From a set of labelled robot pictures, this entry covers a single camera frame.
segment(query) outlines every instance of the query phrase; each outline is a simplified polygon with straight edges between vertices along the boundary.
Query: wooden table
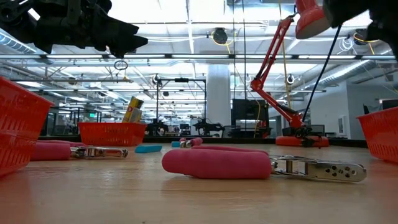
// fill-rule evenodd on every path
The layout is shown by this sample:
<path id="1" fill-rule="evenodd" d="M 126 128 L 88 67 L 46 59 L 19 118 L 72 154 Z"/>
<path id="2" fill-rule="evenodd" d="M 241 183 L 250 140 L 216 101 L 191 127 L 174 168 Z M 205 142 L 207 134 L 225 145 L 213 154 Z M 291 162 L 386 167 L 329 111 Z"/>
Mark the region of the wooden table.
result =
<path id="1" fill-rule="evenodd" d="M 238 146 L 362 163 L 368 178 L 357 184 L 193 179 L 163 170 L 165 145 L 122 161 L 31 162 L 0 179 L 0 223 L 398 222 L 398 165 L 372 158 L 367 149 Z"/>

